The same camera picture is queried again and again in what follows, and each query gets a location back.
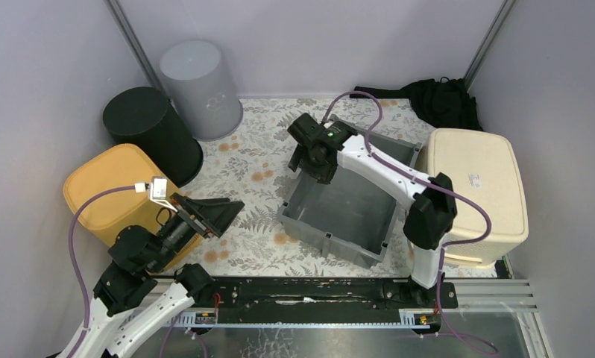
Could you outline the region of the grey plastic tray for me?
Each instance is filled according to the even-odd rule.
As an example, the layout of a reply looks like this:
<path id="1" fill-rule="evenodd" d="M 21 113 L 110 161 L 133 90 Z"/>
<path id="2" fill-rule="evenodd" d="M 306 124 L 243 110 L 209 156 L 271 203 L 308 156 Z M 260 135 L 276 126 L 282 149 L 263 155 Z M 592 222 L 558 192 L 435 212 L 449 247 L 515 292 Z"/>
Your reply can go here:
<path id="1" fill-rule="evenodd" d="M 404 145 L 384 136 L 387 155 L 409 167 L 420 147 Z M 370 268 L 383 261 L 397 220 L 404 209 L 370 181 L 346 169 L 338 169 L 330 184 L 300 174 L 278 211 L 284 231 L 312 245 L 322 257 L 334 255 Z"/>

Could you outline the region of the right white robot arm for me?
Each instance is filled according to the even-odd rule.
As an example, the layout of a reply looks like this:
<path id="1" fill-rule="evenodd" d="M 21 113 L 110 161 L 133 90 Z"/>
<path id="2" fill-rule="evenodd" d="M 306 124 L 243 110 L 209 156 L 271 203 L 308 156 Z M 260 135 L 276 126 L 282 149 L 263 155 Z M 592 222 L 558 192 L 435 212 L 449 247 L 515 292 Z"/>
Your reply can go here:
<path id="1" fill-rule="evenodd" d="M 409 287 L 413 304 L 428 307 L 438 298 L 437 282 L 441 245 L 457 215 L 448 176 L 431 177 L 370 144 L 365 135 L 347 123 L 316 122 L 308 113 L 296 118 L 288 128 L 297 147 L 289 161 L 291 170 L 300 169 L 318 183 L 331 183 L 338 169 L 346 169 L 390 195 L 407 212 L 405 237 L 413 244 L 414 263 Z"/>

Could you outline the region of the yellow perforated plastic basket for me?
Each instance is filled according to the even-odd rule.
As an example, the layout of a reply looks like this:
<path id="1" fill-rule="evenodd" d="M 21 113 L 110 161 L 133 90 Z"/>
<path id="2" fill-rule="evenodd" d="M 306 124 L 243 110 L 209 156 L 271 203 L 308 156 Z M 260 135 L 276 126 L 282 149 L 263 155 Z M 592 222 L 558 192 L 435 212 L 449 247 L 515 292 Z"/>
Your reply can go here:
<path id="1" fill-rule="evenodd" d="M 74 231 L 82 225 L 108 248 L 119 233 L 131 225 L 139 225 L 154 235 L 167 224 L 183 224 L 175 212 L 149 200 L 148 193 L 137 192 L 136 183 L 149 183 L 164 174 L 149 156 L 132 144 L 115 145 L 94 157 L 67 177 L 63 196 L 72 213 L 97 194 L 116 188 L 122 190 L 95 199 L 70 226 Z"/>

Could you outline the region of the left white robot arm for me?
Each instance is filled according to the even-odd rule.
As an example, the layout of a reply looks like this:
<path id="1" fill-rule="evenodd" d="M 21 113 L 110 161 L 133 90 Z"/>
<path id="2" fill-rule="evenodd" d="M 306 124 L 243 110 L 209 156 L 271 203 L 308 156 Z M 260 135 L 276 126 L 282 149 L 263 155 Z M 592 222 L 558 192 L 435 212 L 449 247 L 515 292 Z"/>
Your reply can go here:
<path id="1" fill-rule="evenodd" d="M 161 296 L 135 318 L 130 315 L 157 286 L 164 271 L 195 239 L 222 236 L 243 210 L 229 198 L 191 199 L 173 194 L 167 220 L 152 233 L 123 228 L 109 249 L 111 264 L 93 294 L 84 296 L 84 319 L 58 357 L 130 357 L 167 321 L 191 306 L 218 306 L 215 281 L 198 263 L 183 265 Z"/>

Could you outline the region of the cream perforated plastic basket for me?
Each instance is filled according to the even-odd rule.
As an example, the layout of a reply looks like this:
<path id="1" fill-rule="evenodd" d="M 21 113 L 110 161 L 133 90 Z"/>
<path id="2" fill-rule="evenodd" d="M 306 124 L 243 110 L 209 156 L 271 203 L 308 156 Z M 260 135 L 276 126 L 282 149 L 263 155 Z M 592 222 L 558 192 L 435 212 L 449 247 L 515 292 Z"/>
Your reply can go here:
<path id="1" fill-rule="evenodd" d="M 486 269 L 529 236 L 526 198 L 511 143 L 481 131 L 440 128 L 425 142 L 415 168 L 434 177 L 447 175 L 454 192 L 478 204 L 490 217 L 490 235 L 475 244 L 466 239 L 480 236 L 486 223 L 470 205 L 457 201 L 458 215 L 446 250 L 452 266 Z"/>

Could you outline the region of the large grey plastic bin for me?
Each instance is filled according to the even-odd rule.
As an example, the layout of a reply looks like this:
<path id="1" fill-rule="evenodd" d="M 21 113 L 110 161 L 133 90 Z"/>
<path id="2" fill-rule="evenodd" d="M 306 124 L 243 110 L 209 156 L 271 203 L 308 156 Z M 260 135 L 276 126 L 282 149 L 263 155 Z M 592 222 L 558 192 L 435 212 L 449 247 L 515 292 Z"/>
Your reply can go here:
<path id="1" fill-rule="evenodd" d="M 159 69 L 177 112 L 195 139 L 222 139 L 241 124 L 244 110 L 216 45 L 203 40 L 179 43 L 163 54 Z"/>

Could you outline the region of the black ribbed plastic bin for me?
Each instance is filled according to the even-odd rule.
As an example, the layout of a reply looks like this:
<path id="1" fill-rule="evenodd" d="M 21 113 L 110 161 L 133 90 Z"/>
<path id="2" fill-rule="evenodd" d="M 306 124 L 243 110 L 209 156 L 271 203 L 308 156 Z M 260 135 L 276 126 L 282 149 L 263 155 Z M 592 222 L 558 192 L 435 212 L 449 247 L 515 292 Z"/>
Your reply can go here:
<path id="1" fill-rule="evenodd" d="M 174 185 L 182 187 L 201 171 L 204 153 L 164 92 L 134 87 L 113 97 L 102 122 L 117 144 L 142 149 Z"/>

